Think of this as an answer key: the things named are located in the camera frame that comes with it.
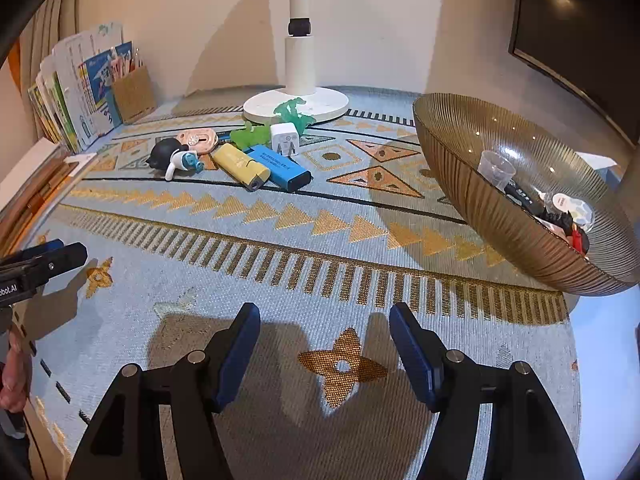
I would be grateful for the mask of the person left hand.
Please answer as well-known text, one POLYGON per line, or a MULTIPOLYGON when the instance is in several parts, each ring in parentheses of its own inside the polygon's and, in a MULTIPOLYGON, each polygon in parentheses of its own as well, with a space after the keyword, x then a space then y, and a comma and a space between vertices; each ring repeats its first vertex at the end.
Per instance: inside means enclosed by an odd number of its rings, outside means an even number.
POLYGON ((10 412, 24 410, 32 383, 32 356, 19 330, 9 331, 9 348, 2 372, 1 407, 10 412))

